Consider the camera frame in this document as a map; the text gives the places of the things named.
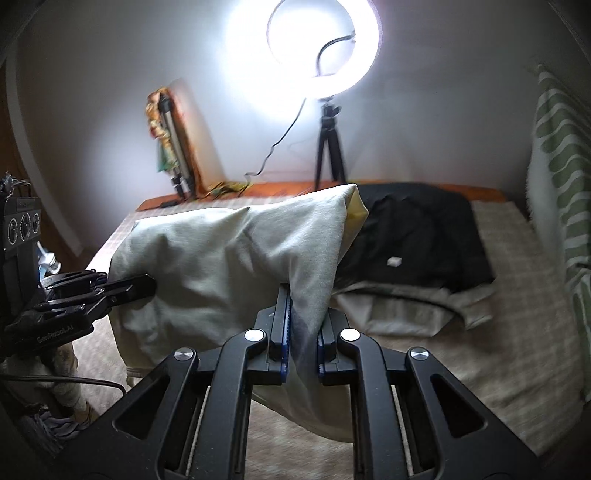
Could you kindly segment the gloved left hand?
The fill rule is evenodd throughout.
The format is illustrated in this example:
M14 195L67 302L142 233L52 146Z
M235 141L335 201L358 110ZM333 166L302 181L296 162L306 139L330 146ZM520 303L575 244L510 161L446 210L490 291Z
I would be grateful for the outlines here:
M77 366L78 360L71 343L55 351L52 372L56 376L76 377ZM72 408L75 413L88 410L87 400L77 383L58 382L53 387L53 393L61 405Z

